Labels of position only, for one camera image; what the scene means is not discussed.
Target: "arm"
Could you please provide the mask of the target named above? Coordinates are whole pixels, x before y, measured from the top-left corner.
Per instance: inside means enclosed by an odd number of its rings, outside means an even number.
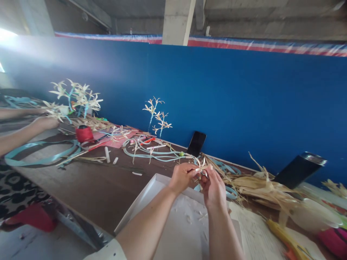
[[[33,114],[42,114],[45,109],[34,108],[34,109],[0,109],[0,120],[24,117]]]
[[[209,215],[210,260],[245,260],[239,240],[227,210],[225,184],[210,165],[209,179],[202,176],[204,200]]]
[[[172,204],[196,174],[198,166],[183,163],[175,166],[169,186],[137,214],[116,237],[127,260],[152,259],[162,235]]]
[[[59,123],[51,117],[39,117],[30,125],[5,136],[0,136],[0,156],[27,143],[45,130],[58,127]]]

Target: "red spool of thread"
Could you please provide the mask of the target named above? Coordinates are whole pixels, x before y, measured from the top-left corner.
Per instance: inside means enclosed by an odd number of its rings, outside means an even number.
[[[94,139],[90,127],[86,125],[80,125],[78,128],[76,128],[76,137],[77,141],[79,141],[80,143]]]

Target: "smartphone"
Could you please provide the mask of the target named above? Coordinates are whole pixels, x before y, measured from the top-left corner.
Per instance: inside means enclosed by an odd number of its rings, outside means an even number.
[[[206,134],[195,131],[193,138],[190,141],[187,153],[198,157],[201,152],[201,148],[204,145],[205,139]]]

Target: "thermos lid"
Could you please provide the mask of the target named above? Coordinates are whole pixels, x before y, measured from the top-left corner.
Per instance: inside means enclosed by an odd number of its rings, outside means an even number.
[[[323,157],[320,157],[319,155],[316,155],[310,152],[304,152],[300,156],[304,158],[305,160],[308,160],[320,166],[324,166],[327,162],[327,160],[324,159]]]

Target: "black thermos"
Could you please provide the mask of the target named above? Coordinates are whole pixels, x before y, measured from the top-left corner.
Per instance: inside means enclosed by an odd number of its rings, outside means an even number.
[[[313,153],[304,152],[294,158],[274,179],[290,189],[296,188],[315,171],[326,164],[327,160]]]

